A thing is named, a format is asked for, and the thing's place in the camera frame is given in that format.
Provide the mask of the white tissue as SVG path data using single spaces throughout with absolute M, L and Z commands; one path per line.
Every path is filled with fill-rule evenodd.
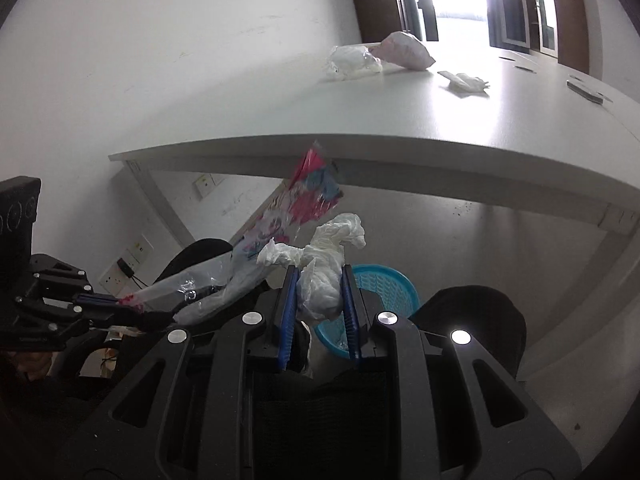
M 343 310 L 341 279 L 345 265 L 344 244 L 366 246 L 366 234 L 358 214 L 338 214 L 314 231 L 303 248 L 276 243 L 262 248 L 257 263 L 262 266 L 295 266 L 298 316 L 314 325 L 333 321 Z
M 449 87 L 461 93 L 483 93 L 489 88 L 489 82 L 466 73 L 451 73 L 440 70 L 438 74 L 448 81 Z

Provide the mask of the blue plastic waste basket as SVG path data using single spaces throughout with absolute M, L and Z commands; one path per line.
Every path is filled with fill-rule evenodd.
M 405 318 L 420 309 L 421 301 L 411 281 L 401 272 L 378 264 L 357 264 L 352 273 L 359 289 L 374 292 L 386 311 Z M 349 359 L 344 318 L 324 321 L 314 328 L 318 339 L 339 358 Z

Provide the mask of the white remote control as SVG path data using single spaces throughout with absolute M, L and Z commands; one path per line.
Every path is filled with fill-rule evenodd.
M 604 97 L 600 95 L 600 93 L 593 91 L 588 88 L 581 81 L 576 79 L 567 79 L 566 86 L 578 96 L 586 99 L 589 102 L 593 102 L 594 104 L 602 105 L 604 103 Z

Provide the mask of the white red printed plastic bag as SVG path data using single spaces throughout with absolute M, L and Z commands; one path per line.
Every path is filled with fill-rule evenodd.
M 326 62 L 326 72 L 333 79 L 352 79 L 382 73 L 383 66 L 363 44 L 335 47 Z

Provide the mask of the brown glass door cabinet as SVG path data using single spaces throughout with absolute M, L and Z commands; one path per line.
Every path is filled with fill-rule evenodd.
M 589 27 L 585 0 L 526 0 L 530 48 L 588 74 Z

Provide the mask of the clear plastic bag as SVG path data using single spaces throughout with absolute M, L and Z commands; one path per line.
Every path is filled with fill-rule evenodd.
M 425 44 L 408 32 L 392 32 L 369 51 L 381 61 L 422 72 L 435 64 Z

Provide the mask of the pink printed snack wrapper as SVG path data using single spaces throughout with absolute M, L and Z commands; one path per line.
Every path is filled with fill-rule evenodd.
M 257 262 L 269 242 L 289 243 L 299 228 L 321 219 L 342 198 L 336 169 L 319 143 L 312 144 L 293 177 L 280 186 L 257 218 L 241 230 L 230 252 L 191 264 L 186 270 L 117 301 L 137 314 L 167 314 L 193 325 L 248 294 L 267 274 Z

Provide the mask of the white table leg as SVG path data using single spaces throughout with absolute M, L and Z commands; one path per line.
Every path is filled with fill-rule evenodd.
M 136 160 L 127 160 L 124 166 L 131 172 L 145 198 L 151 204 L 157 217 L 171 236 L 182 247 L 186 248 L 195 242 L 193 234 L 182 222 L 163 191 L 157 185 L 150 170 Z

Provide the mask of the white wall socket panel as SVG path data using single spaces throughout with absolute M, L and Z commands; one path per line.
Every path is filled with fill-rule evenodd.
M 134 244 L 125 248 L 115 262 L 103 273 L 100 286 L 112 296 L 118 297 L 125 289 L 139 290 L 146 284 L 140 269 L 152 254 L 154 247 L 144 234 Z

